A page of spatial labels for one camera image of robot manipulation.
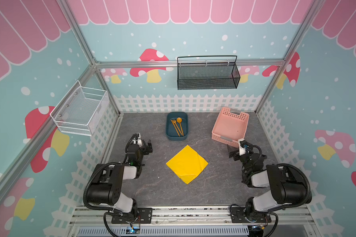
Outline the dark teal plastic tub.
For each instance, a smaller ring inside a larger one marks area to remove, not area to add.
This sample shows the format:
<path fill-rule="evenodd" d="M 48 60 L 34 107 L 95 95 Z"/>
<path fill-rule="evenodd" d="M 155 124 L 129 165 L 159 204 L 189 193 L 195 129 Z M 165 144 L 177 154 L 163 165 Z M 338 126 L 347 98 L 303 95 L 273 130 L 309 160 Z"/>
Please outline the dark teal plastic tub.
<path fill-rule="evenodd" d="M 166 121 L 166 136 L 171 141 L 184 141 L 188 137 L 188 115 L 185 112 L 170 112 Z"/>

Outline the orange plastic knife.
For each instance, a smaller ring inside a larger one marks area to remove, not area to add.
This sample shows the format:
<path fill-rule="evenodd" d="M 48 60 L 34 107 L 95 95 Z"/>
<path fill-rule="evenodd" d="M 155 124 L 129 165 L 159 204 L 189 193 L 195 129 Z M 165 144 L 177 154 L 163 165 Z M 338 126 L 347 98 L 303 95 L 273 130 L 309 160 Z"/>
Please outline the orange plastic knife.
<path fill-rule="evenodd" d="M 172 123 L 174 124 L 175 130 L 176 130 L 178 136 L 181 137 L 180 128 L 177 125 L 177 121 L 175 119 L 173 119 Z"/>

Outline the orange plastic fork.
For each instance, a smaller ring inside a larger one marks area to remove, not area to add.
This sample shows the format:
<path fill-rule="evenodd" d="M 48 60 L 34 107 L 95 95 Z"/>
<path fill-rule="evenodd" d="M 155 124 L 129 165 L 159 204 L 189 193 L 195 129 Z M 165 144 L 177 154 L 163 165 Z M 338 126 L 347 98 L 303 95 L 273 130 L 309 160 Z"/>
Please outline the orange plastic fork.
<path fill-rule="evenodd" d="M 174 126 L 174 128 L 176 130 L 177 135 L 180 137 L 181 133 L 180 133 L 179 128 L 177 127 L 177 121 L 175 119 L 171 119 L 171 122 L 172 122 L 172 124 L 173 124 L 173 126 Z"/>

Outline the yellow paper napkin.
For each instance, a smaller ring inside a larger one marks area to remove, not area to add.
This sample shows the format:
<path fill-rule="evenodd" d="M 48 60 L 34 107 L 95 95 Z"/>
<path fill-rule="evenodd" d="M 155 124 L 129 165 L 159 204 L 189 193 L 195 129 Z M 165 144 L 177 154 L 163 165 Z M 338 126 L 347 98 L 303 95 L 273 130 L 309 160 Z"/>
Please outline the yellow paper napkin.
<path fill-rule="evenodd" d="M 186 145 L 173 158 L 171 158 L 166 165 L 185 184 L 189 184 L 202 173 L 208 165 L 208 162 L 193 148 Z"/>

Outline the orange plastic spoon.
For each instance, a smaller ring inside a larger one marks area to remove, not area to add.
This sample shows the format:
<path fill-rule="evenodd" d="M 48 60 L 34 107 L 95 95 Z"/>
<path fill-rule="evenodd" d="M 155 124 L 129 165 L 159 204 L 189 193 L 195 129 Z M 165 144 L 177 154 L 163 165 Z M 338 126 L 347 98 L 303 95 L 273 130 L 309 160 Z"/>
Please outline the orange plastic spoon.
<path fill-rule="evenodd" d="M 180 126 L 180 133 L 182 136 L 184 136 L 184 132 L 183 132 L 183 127 L 182 127 L 182 118 L 177 118 L 177 123 L 179 124 Z"/>

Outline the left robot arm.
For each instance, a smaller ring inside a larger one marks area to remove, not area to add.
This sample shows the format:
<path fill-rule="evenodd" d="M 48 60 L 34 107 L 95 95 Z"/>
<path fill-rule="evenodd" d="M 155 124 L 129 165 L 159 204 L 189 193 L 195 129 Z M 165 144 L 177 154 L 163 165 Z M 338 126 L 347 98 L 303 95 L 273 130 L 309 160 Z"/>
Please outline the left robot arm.
<path fill-rule="evenodd" d="M 105 210 L 113 218 L 134 222 L 140 218 L 136 200 L 122 193 L 124 180 L 138 179 L 142 160 L 153 152 L 150 140 L 132 141 L 126 146 L 127 160 L 123 163 L 98 164 L 83 193 L 84 206 L 91 210 Z"/>

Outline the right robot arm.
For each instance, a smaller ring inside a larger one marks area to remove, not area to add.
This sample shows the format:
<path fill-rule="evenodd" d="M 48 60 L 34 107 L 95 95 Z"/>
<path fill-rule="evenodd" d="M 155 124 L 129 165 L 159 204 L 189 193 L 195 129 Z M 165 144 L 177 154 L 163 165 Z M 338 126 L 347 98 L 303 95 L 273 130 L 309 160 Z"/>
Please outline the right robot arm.
<path fill-rule="evenodd" d="M 244 206 L 231 204 L 229 213 L 233 223 L 271 221 L 272 212 L 299 207 L 312 201 L 307 176 L 296 166 L 281 163 L 265 165 L 267 156 L 259 146 L 242 141 L 239 148 L 227 146 L 228 155 L 242 163 L 242 183 L 249 188 L 267 188 L 258 197 L 250 197 Z"/>

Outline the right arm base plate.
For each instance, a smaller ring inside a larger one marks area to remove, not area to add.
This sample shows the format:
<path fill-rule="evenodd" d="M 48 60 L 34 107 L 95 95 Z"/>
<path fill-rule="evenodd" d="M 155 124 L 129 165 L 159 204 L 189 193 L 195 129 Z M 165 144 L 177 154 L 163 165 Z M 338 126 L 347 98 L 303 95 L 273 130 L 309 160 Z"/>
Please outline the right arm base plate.
<path fill-rule="evenodd" d="M 257 212 L 253 207 L 245 207 L 243 205 L 231 204 L 228 211 L 232 223 L 271 223 L 272 219 L 265 212 Z"/>

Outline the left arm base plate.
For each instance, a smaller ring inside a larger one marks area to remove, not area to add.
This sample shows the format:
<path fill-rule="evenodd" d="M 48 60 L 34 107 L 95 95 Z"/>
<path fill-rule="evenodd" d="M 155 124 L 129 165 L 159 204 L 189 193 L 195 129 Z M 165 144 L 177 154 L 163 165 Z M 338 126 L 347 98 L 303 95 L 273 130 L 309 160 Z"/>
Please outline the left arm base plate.
<path fill-rule="evenodd" d="M 116 214 L 112 217 L 111 223 L 112 224 L 150 224 L 152 218 L 152 208 L 138 208 L 137 211 L 132 210 L 130 213 L 124 213 L 122 216 Z"/>

